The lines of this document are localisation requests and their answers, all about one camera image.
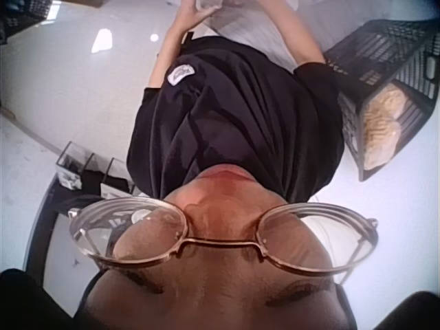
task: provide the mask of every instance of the eyeglasses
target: eyeglasses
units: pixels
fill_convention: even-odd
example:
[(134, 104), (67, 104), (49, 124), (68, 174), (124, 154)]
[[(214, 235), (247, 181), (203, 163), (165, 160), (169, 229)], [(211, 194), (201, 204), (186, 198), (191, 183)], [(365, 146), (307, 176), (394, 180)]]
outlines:
[[(298, 203), (268, 210), (256, 220), (253, 239), (223, 241), (190, 236), (190, 223), (176, 206), (128, 197), (100, 201), (69, 212), (70, 233), (79, 249), (97, 263), (118, 268), (152, 267), (180, 257), (185, 245), (254, 248), (260, 262), (304, 276), (350, 272), (373, 253), (377, 221), (325, 203)], [(124, 234), (138, 246), (117, 258)]]

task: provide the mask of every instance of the black shirt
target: black shirt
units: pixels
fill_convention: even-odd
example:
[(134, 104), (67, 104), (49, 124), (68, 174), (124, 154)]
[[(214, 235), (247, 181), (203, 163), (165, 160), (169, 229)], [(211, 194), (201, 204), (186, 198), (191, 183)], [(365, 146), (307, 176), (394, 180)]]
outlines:
[(195, 39), (162, 88), (145, 90), (129, 172), (140, 190), (162, 199), (211, 166), (234, 164), (287, 201), (307, 201), (342, 157), (337, 98), (326, 65), (292, 74), (246, 45)]

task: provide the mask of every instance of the logo patch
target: logo patch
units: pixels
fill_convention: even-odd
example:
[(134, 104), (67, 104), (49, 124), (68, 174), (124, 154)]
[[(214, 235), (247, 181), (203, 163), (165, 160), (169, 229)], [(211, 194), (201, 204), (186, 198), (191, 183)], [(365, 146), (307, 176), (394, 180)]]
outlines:
[(180, 83), (185, 77), (195, 74), (195, 70), (192, 66), (185, 64), (176, 67), (173, 72), (168, 76), (168, 82), (175, 86)]

